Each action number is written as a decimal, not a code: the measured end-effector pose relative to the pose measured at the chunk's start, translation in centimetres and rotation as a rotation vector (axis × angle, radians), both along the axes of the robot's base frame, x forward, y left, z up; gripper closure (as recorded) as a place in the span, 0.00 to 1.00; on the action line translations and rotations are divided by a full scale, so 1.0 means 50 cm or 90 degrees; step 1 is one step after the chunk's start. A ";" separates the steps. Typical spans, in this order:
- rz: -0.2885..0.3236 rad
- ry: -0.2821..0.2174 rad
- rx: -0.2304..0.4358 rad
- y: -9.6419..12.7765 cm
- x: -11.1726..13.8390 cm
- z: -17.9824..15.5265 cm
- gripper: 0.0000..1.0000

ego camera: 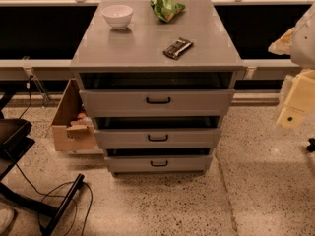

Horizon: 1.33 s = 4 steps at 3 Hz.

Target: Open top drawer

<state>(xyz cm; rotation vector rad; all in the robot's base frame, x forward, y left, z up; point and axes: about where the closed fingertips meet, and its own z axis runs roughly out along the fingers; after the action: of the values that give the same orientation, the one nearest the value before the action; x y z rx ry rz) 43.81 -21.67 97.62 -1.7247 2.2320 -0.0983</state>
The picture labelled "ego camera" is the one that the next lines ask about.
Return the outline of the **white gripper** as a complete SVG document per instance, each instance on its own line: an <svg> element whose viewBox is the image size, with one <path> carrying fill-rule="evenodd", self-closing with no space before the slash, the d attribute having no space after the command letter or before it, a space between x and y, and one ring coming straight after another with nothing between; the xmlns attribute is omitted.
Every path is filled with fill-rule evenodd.
<svg viewBox="0 0 315 236"><path fill-rule="evenodd" d="M295 77L287 75L281 88L277 125L295 129L314 109L315 70L303 69Z"/></svg>

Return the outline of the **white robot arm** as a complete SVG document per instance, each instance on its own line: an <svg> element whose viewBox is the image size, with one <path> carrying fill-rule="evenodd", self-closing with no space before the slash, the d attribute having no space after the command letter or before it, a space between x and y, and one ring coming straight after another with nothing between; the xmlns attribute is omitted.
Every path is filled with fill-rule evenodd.
<svg viewBox="0 0 315 236"><path fill-rule="evenodd" d="M315 110L315 4L268 51L289 55L291 62L302 68L289 83L283 84L282 109L277 118L279 127L294 129Z"/></svg>

